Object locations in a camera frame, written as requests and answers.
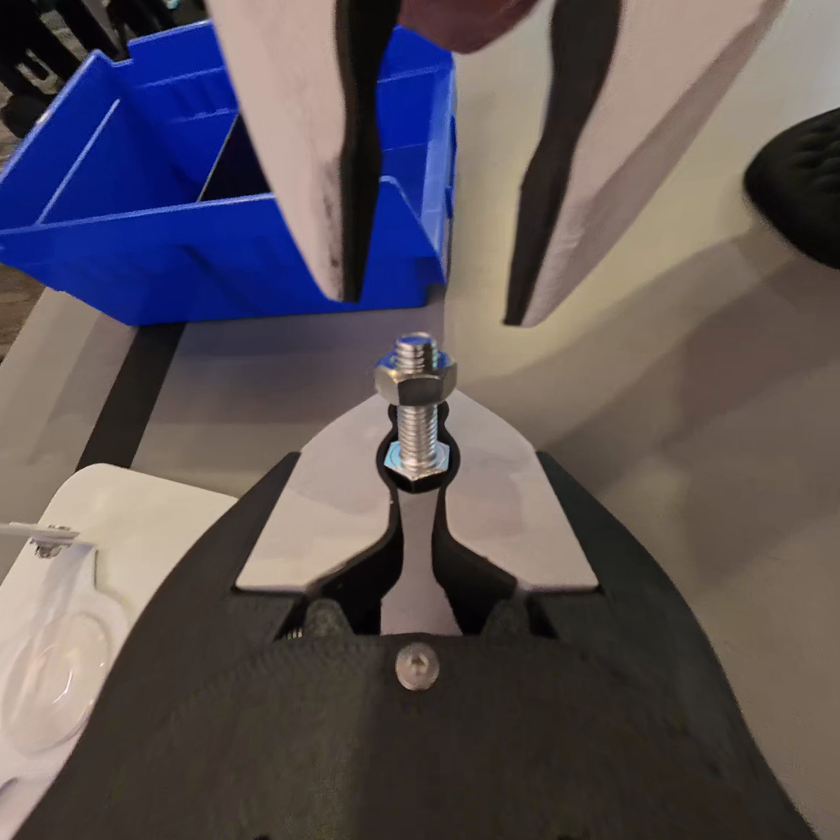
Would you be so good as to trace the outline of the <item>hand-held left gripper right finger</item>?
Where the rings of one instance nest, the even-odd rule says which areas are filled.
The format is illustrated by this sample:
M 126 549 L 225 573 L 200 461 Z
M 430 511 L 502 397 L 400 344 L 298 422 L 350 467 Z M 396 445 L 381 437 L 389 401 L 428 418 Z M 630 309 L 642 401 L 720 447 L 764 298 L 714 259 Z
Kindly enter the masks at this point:
M 538 454 L 467 395 L 447 402 L 451 466 L 437 495 L 432 567 L 458 630 L 478 634 L 500 602 L 588 595 L 599 581 Z

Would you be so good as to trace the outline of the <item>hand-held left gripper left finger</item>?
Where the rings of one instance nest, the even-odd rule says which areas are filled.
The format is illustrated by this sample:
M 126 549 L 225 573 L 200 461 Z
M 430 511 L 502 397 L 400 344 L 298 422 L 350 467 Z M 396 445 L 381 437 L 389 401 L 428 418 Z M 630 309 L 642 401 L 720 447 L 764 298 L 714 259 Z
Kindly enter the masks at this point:
M 237 588 L 330 599 L 356 633 L 380 633 L 382 602 L 403 572 L 400 504 L 382 474 L 393 438 L 387 404 L 368 399 L 303 446 Z

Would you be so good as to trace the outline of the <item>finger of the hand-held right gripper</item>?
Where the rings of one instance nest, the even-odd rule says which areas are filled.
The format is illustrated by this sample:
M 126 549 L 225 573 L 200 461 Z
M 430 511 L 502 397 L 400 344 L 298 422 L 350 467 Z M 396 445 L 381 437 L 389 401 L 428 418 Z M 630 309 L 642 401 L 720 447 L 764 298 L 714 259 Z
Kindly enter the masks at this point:
M 555 2 L 504 323 L 543 322 L 627 231 L 780 15 L 781 1 Z
M 210 1 L 251 142 L 321 292 L 358 302 L 382 175 L 393 1 Z

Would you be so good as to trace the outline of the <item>silver hex bolt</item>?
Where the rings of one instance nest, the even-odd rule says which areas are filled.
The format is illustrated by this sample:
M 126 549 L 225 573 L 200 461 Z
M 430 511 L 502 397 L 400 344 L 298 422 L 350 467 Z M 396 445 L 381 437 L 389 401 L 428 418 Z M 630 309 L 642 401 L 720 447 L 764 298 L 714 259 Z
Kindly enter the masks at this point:
M 393 343 L 391 352 L 398 358 L 397 368 L 406 372 L 430 371 L 438 348 L 428 332 L 410 332 Z M 412 493 L 439 487 L 449 468 L 449 446 L 438 437 L 438 408 L 394 406 L 396 441 L 384 456 L 384 468 L 394 482 Z

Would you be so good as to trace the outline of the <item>silver hex nut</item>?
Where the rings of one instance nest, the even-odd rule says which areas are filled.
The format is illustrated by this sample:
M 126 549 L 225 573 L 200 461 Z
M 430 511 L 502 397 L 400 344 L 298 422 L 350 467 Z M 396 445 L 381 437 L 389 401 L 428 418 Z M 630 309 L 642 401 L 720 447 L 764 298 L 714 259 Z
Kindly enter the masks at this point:
M 374 368 L 376 391 L 390 405 L 437 406 L 447 401 L 457 384 L 457 363 L 446 352 L 437 352 L 430 371 L 406 372 L 397 368 L 395 352 L 383 356 Z

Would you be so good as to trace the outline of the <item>blue plastic bin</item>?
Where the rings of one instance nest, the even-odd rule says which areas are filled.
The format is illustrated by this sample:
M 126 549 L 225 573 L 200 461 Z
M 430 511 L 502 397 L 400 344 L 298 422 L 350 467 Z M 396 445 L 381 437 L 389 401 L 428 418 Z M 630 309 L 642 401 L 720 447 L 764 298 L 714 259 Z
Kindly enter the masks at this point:
M 451 53 L 396 27 L 377 83 L 382 174 L 357 304 L 305 266 L 238 117 L 214 25 L 95 51 L 2 170 L 2 263 L 134 327 L 421 308 L 448 274 Z

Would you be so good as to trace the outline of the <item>person's right hand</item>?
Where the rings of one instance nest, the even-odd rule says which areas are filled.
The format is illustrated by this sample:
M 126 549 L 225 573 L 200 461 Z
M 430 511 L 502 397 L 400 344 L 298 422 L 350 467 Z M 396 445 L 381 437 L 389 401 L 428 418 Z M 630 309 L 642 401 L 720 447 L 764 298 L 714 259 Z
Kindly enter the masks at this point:
M 538 1 L 402 1 L 399 25 L 460 55 L 476 53 L 514 29 Z

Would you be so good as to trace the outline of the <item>black wrist rest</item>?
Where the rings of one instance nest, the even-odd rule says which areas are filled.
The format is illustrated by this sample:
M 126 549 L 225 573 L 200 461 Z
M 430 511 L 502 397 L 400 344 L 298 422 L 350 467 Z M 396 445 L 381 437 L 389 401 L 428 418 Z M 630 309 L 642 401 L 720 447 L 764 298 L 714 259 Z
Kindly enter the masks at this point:
M 839 269 L 839 109 L 784 130 L 753 157 L 743 189 L 795 249 Z

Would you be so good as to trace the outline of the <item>white metal stand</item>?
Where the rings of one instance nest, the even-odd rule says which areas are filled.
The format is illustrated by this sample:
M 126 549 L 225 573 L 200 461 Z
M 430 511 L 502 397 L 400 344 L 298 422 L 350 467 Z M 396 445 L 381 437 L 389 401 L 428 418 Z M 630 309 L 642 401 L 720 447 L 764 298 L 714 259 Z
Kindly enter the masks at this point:
M 15 834 L 87 726 L 132 626 L 235 498 L 113 465 L 81 469 L 38 520 L 1 588 L 2 838 Z

